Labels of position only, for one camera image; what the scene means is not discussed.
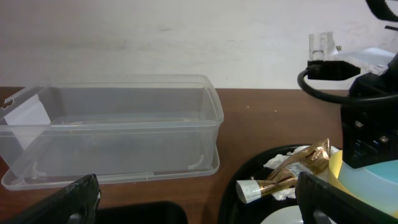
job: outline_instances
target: black plate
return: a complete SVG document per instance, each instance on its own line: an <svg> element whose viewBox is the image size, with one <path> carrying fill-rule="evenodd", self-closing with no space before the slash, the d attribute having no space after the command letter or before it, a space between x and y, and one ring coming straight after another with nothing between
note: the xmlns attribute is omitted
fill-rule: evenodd
<svg viewBox="0 0 398 224"><path fill-rule="evenodd" d="M296 144L275 147L256 155L243 164L225 189L218 215L218 224L260 224L274 211L297 205L296 199L288 198L287 200L278 201L275 200L272 195L268 195L249 204L244 204L236 194L236 181L248 180L251 176L254 176L257 180L265 179L273 171L270 168L263 167L269 159L272 159L277 154L286 155L299 146L308 145L309 144Z"/></svg>
<svg viewBox="0 0 398 224"><path fill-rule="evenodd" d="M184 210L172 202L152 202L125 207L104 208L96 212L96 224L161 223L188 224Z"/></svg>

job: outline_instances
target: wooden table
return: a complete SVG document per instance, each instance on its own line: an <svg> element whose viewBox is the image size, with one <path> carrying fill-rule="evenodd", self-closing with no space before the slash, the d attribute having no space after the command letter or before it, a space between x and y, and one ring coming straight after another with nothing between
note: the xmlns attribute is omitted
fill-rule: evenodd
<svg viewBox="0 0 398 224"><path fill-rule="evenodd" d="M18 89L0 88L0 96ZM100 208L170 200L187 213L190 224L216 223L224 189L248 159L276 146L330 138L342 145L340 106L301 90L217 90L224 109L218 133L220 169L214 175L176 180L101 185ZM345 91L330 91L343 94ZM0 176L8 166L0 161ZM9 191L0 186L0 220L9 218L58 189Z"/></svg>

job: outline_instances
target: light blue object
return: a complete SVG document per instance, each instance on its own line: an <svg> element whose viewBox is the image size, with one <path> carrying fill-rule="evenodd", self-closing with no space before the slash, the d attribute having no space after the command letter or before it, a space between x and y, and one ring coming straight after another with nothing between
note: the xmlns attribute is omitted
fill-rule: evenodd
<svg viewBox="0 0 398 224"><path fill-rule="evenodd" d="M343 162L338 180L367 204L390 215L398 211L398 161L359 169Z"/></svg>
<svg viewBox="0 0 398 224"><path fill-rule="evenodd" d="M398 184L398 160L382 162L365 167L368 171Z"/></svg>

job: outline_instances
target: plastic storage box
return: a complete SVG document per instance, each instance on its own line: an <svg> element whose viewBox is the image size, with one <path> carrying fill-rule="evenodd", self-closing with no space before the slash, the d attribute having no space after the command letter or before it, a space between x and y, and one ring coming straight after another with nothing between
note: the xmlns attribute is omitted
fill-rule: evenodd
<svg viewBox="0 0 398 224"><path fill-rule="evenodd" d="M139 75L129 83L25 88L0 110L9 190L214 174L224 114L203 75Z"/></svg>

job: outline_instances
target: gold packaging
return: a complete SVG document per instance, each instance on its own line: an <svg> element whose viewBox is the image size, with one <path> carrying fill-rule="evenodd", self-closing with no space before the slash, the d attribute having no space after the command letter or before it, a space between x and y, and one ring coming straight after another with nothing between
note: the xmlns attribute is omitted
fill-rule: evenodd
<svg viewBox="0 0 398 224"><path fill-rule="evenodd" d="M325 139L291 155L272 171L266 180L237 181L238 196L244 203L249 203L260 197L287 189L297 183L301 172L313 175L322 173L328 167L329 157L330 142L329 139Z"/></svg>

